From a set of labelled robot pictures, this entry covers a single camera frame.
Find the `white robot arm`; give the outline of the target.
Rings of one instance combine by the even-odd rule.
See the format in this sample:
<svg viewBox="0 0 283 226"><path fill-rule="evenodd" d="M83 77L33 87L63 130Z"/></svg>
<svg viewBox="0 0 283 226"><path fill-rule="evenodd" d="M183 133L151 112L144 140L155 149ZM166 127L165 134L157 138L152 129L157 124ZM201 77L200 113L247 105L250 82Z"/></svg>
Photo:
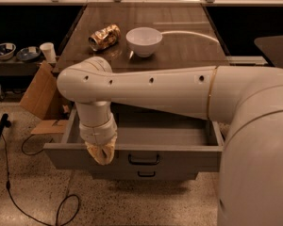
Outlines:
<svg viewBox="0 0 283 226"><path fill-rule="evenodd" d="M283 226L283 69L209 66L114 73L101 57L64 69L59 92L81 112L82 137L106 143L110 103L229 124L218 226Z"/></svg>

